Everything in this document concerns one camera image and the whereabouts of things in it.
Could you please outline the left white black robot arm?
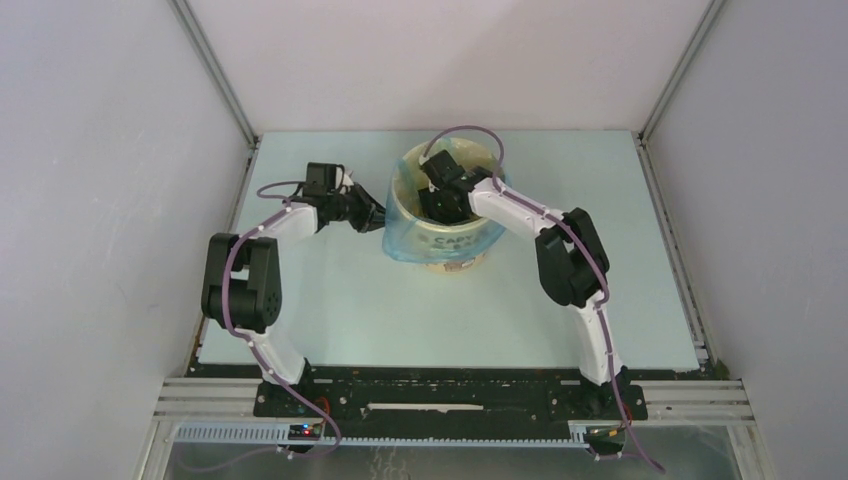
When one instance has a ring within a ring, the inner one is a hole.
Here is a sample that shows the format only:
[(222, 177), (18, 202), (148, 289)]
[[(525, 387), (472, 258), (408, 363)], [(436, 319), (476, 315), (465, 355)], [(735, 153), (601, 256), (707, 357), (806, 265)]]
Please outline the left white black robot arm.
[(290, 195), (278, 193), (278, 182), (257, 190), (259, 198), (280, 203), (267, 219), (245, 233), (210, 238), (200, 306), (205, 318), (246, 343), (263, 377), (282, 385), (278, 404), (299, 417), (314, 408), (316, 390), (301, 380), (306, 357), (291, 343), (277, 347), (271, 339), (283, 307), (280, 247), (334, 222), (358, 233), (377, 231), (385, 225), (386, 209), (341, 164), (310, 162), (304, 179), (290, 185)]

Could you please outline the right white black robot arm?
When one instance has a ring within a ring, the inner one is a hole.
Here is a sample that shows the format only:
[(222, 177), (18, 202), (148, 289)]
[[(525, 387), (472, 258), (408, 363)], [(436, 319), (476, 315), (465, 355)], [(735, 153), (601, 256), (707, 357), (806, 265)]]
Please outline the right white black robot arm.
[(419, 191), (427, 214), (438, 220), (476, 216), (533, 242), (543, 291), (579, 317), (579, 370), (591, 382), (581, 392), (583, 408), (596, 418), (610, 416), (622, 403), (613, 383), (622, 362), (607, 320), (609, 259), (588, 212), (551, 209), (484, 167), (460, 166), (445, 150), (420, 158), (419, 168), (429, 181)]

